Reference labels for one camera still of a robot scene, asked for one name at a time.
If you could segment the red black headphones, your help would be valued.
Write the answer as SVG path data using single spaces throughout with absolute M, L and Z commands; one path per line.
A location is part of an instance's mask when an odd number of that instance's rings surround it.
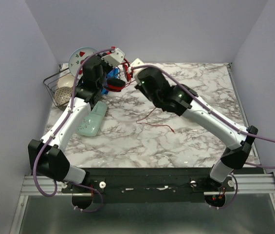
M 121 92 L 124 88 L 133 82 L 131 75 L 127 72 L 130 62 L 125 58 L 124 62 L 122 62 L 120 65 L 123 68 L 125 80 L 122 80 L 121 78 L 110 78 L 105 81 L 103 88 L 109 92 Z

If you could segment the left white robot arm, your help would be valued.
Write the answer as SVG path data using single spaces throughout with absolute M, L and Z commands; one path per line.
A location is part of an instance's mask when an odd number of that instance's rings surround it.
M 80 193 L 89 188 L 85 170 L 73 166 L 64 152 L 78 125 L 101 99 L 103 82 L 113 69 L 101 55 L 89 56 L 82 63 L 83 76 L 66 109 L 54 126 L 40 140 L 28 145 L 33 176 L 42 175 L 55 181 L 68 181 Z

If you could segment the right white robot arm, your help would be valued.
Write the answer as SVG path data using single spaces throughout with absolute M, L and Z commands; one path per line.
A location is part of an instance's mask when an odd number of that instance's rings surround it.
M 256 127 L 239 125 L 211 109 L 194 90 L 184 84 L 169 85 L 158 68 L 135 69 L 132 74 L 137 81 L 135 88 L 155 107 L 197 123 L 226 146 L 205 179 L 209 190 L 218 190 L 233 170 L 243 167 L 252 150 L 254 135 L 258 133 Z

